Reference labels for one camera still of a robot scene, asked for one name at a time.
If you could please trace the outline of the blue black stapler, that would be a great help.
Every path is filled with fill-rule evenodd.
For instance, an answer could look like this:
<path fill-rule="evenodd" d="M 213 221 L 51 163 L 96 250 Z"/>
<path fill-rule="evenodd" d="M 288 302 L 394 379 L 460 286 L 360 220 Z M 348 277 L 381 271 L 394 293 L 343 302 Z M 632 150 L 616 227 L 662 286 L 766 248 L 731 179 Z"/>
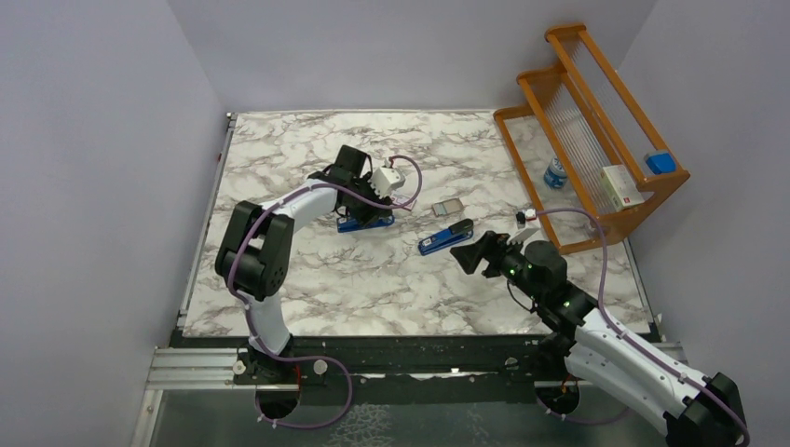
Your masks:
<path fill-rule="evenodd" d="M 473 220 L 463 219 L 451 224 L 438 233 L 421 239 L 417 244 L 417 249 L 420 255 L 426 256 L 469 240 L 473 237 L 473 234 Z"/>

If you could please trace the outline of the red white staple box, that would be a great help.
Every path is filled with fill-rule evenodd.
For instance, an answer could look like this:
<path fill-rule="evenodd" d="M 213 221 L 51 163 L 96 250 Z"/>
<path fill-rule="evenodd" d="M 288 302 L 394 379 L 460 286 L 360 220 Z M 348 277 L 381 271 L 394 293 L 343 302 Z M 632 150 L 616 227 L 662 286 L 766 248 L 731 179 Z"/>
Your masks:
<path fill-rule="evenodd" d="M 396 193 L 392 194 L 390 198 L 392 200 L 392 205 L 395 206 L 397 210 L 411 212 L 416 203 L 416 198 L 413 195 Z"/>

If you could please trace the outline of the staple box tray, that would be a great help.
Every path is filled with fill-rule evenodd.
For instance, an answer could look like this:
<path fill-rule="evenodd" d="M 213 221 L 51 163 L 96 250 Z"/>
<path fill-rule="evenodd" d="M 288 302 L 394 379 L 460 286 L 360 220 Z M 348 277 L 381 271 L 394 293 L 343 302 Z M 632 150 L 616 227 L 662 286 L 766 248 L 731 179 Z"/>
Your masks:
<path fill-rule="evenodd" d="M 434 203 L 431 208 L 435 216 L 443 217 L 463 211 L 464 205 L 459 198 L 454 197 Z"/>

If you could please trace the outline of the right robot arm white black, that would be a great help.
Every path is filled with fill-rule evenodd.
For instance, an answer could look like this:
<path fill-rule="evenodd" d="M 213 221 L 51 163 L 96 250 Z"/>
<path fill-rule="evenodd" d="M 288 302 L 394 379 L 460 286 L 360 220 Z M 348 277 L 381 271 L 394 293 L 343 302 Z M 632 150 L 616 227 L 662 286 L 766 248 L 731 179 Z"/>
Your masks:
<path fill-rule="evenodd" d="M 486 232 L 450 250 L 462 270 L 481 262 L 486 278 L 505 278 L 529 297 L 551 334 L 538 352 L 547 377 L 587 381 L 648 421 L 669 446 L 746 446 L 751 438 L 737 385 L 725 374 L 695 370 L 612 317 L 567 278 L 567 262 L 549 241 L 510 244 Z"/>

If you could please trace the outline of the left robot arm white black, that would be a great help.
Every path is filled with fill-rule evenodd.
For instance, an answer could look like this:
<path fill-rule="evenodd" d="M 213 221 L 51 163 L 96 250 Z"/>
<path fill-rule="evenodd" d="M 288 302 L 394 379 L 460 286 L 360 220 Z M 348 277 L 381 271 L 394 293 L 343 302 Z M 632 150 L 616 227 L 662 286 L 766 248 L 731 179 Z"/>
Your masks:
<path fill-rule="evenodd" d="M 263 204 L 241 201 L 233 209 L 214 269 L 242 303 L 249 330 L 249 374 L 277 383 L 292 373 L 292 335 L 279 289 L 289 270 L 295 234 L 339 209 L 362 227 L 391 216 L 391 194 L 404 185 L 405 176 L 393 161 L 366 171 L 369 160 L 368 154 L 344 145 L 334 163 L 309 174 L 290 193 Z"/>

